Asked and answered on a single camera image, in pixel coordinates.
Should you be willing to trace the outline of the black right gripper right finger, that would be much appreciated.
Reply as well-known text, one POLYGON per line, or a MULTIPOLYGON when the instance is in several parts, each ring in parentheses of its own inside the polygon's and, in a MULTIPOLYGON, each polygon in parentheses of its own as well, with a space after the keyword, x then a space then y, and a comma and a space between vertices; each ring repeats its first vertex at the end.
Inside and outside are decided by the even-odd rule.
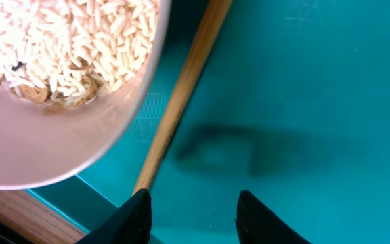
POLYGON ((239 244, 309 244, 248 190, 239 194, 235 223, 239 244))

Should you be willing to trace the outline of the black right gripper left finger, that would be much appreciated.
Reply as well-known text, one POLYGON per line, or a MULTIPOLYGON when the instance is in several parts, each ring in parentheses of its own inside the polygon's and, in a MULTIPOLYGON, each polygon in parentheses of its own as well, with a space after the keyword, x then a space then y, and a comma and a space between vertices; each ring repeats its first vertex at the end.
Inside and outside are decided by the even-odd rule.
POLYGON ((143 188, 76 244, 148 244, 151 229, 152 200, 148 189, 143 188))

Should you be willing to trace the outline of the pink bowl with rice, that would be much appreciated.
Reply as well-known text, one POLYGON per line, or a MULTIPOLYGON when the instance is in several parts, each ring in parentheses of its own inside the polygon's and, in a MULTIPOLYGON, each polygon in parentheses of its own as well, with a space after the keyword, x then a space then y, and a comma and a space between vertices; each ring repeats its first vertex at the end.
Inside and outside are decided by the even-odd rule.
POLYGON ((93 165, 128 128, 154 78, 167 34, 171 0, 161 0, 152 53, 121 89, 78 108, 46 115, 42 105, 0 90, 0 190, 65 180, 93 165))

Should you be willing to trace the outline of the wooden chopstick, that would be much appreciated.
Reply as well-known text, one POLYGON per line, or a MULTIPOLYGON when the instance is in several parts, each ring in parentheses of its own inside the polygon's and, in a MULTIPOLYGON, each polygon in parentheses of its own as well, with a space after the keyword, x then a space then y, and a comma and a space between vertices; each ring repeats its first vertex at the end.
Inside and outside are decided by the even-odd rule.
POLYGON ((151 187, 231 4, 232 0, 210 0, 207 4, 133 193, 151 187))

